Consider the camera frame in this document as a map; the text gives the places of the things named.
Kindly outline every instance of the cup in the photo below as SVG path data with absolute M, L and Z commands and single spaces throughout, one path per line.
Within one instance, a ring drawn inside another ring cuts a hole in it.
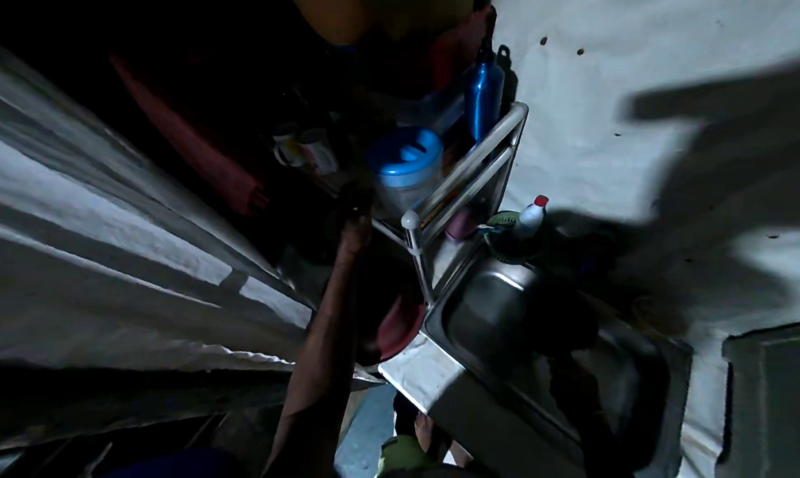
M 320 176 L 338 171 L 338 159 L 329 144 L 326 129 L 313 127 L 299 134 L 299 146 Z
M 296 123 L 284 123 L 273 130 L 273 154 L 282 166 L 305 166 L 307 161 L 305 153 L 299 147 L 296 138 Z

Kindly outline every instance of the red cloth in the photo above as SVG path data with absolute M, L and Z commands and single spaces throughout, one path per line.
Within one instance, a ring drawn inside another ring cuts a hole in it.
M 205 135 L 151 91 L 127 61 L 111 55 L 111 63 L 140 109 L 182 158 L 214 187 L 235 212 L 249 216 L 267 206 L 264 183 L 224 154 Z

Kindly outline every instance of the blue metal bottle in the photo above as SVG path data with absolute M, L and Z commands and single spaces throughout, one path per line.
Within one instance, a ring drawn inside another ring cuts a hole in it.
M 496 18 L 497 13 L 492 7 L 486 19 L 486 36 L 464 87 L 464 117 L 468 121 L 470 135 L 477 143 L 488 135 L 500 119 L 503 82 L 506 80 L 506 73 L 495 63 L 496 56 L 491 48 Z

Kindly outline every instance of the blue lid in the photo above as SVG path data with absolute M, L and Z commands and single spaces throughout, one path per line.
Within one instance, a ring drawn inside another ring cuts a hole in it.
M 398 127 L 370 146 L 367 166 L 376 174 L 400 176 L 427 168 L 442 152 L 444 144 L 434 131 Z

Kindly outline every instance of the sink basin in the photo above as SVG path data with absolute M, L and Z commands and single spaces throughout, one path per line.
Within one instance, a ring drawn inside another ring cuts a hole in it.
M 504 406 L 579 460 L 580 437 L 549 394 L 548 358 L 533 351 L 533 342 L 542 338 L 532 333 L 527 336 L 528 330 L 550 330 L 528 328 L 527 320 L 569 320 L 568 316 L 553 316 L 564 315 L 554 306 L 534 308 L 528 315 L 531 299 L 537 300 L 536 304 L 541 299 L 543 305 L 562 300 L 561 294 L 551 292 L 561 290 L 557 284 L 542 270 L 504 264 L 484 247 L 477 247 L 427 314 L 424 333 Z M 598 321 L 597 339 L 572 356 L 597 377 L 601 406 L 628 452 L 628 461 L 635 470 L 657 465 L 658 459 L 676 457 L 679 462 L 685 404 L 685 381 L 681 384 L 680 378 L 688 376 L 687 350 L 649 338 L 596 299 L 572 294 Z M 676 365 L 684 364 L 686 370 L 671 374 L 669 358 Z M 673 463 L 662 463 L 659 468 L 676 474 Z

